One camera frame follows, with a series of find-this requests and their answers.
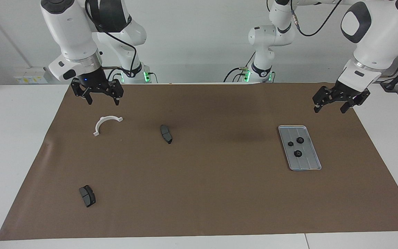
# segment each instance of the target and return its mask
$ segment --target rectangular tray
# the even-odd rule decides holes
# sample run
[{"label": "rectangular tray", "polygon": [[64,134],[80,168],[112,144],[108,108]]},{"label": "rectangular tray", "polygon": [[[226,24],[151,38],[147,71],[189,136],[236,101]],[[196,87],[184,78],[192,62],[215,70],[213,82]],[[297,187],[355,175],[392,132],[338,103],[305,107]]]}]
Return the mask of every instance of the rectangular tray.
[{"label": "rectangular tray", "polygon": [[[305,126],[279,126],[278,129],[290,169],[295,171],[322,169],[308,129]],[[300,144],[297,138],[303,138],[303,143]],[[297,157],[294,154],[295,151],[301,151],[302,156]]]}]

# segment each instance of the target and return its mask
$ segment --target table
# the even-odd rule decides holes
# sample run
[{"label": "table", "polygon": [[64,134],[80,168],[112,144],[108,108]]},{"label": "table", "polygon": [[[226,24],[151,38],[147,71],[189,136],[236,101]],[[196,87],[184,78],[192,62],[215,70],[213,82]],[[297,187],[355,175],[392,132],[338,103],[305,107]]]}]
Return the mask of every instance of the table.
[{"label": "table", "polygon": [[[53,121],[66,85],[0,86],[0,227]],[[379,85],[355,108],[398,184],[398,96]],[[394,248],[398,232],[0,241],[0,248]]]}]

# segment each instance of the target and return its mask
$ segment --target white curved object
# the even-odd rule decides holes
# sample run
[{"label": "white curved object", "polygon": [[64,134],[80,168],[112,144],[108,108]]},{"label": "white curved object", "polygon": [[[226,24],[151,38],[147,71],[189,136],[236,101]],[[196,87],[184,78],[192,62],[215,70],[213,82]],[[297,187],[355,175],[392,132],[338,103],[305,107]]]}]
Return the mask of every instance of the white curved object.
[{"label": "white curved object", "polygon": [[121,122],[123,118],[122,117],[118,118],[116,116],[101,117],[95,126],[95,133],[93,133],[95,137],[99,136],[99,127],[107,120],[116,120],[117,122]]}]

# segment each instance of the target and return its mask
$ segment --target brown table mat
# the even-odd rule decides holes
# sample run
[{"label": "brown table mat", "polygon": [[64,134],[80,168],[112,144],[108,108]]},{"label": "brown table mat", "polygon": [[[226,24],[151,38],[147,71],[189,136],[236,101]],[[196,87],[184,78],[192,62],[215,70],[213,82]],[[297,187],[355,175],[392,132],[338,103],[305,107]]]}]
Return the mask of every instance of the brown table mat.
[{"label": "brown table mat", "polygon": [[[0,240],[398,230],[397,184],[354,110],[313,112],[321,85],[125,85],[118,107],[68,90]],[[289,169],[279,125],[307,126],[321,171]]]}]

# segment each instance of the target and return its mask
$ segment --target white wall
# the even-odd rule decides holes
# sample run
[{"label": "white wall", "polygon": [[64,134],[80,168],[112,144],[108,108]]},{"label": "white wall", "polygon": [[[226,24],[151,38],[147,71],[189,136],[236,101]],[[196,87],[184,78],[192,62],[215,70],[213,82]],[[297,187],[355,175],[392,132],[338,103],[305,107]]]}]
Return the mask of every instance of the white wall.
[{"label": "white wall", "polygon": [[[139,57],[160,82],[220,82],[227,72],[244,66],[253,53],[251,27],[268,25],[265,0],[127,0],[133,18],[147,31]],[[0,84],[13,82],[13,67],[47,66],[60,53],[40,12],[40,0],[0,0]],[[300,7],[302,30],[314,31],[332,5]],[[348,6],[340,6],[315,37],[298,35],[293,44],[275,49],[277,82],[333,82],[355,45],[340,32]],[[104,46],[104,66],[119,65]]]}]

